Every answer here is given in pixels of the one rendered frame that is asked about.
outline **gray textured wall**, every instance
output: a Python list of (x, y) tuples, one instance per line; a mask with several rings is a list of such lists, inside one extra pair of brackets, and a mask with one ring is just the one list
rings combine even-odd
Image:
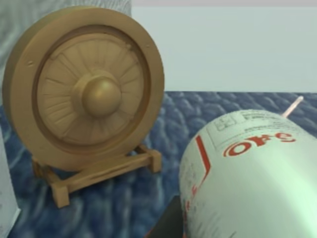
[(0, 0), (0, 86), (6, 60), (21, 34), (50, 12), (75, 5), (96, 5), (131, 15), (131, 0)]

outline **wooden stand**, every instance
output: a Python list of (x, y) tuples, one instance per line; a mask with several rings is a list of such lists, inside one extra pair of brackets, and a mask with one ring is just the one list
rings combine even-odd
[(61, 208), (69, 205), (69, 194), (71, 192), (84, 187), (145, 166), (152, 173), (161, 170), (160, 152), (150, 150), (145, 145), (139, 145), (135, 152), (137, 152), (137, 155), (105, 159), (65, 180), (61, 180), (51, 167), (41, 164), (34, 157), (32, 157), (32, 166), (34, 175), (45, 179), (51, 186), (53, 199), (57, 207)]

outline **brown wheel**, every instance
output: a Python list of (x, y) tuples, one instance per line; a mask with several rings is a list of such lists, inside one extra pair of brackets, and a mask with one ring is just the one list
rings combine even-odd
[(160, 110), (163, 66), (132, 18), (70, 7), (22, 35), (2, 90), (6, 114), (33, 156), (78, 171), (140, 144)]

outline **white cylindrical container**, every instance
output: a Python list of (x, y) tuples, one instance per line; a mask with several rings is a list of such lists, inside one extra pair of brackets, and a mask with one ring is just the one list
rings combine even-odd
[(19, 213), (0, 127), (0, 238), (8, 236)]
[(267, 111), (223, 115), (180, 164), (187, 238), (317, 238), (317, 139)]

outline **gong rim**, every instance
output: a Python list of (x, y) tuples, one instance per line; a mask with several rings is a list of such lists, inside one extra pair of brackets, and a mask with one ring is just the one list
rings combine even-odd
[[(142, 65), (144, 91), (135, 123), (112, 138), (111, 143), (70, 146), (50, 134), (39, 115), (34, 95), (47, 57), (72, 37), (95, 33), (96, 29), (107, 29), (107, 33), (132, 44)], [(129, 16), (105, 8), (70, 7), (42, 18), (22, 35), (7, 62), (2, 90), (8, 119), (32, 155), (52, 167), (78, 171), (101, 159), (125, 155), (144, 139), (163, 99), (163, 65), (150, 35)]]

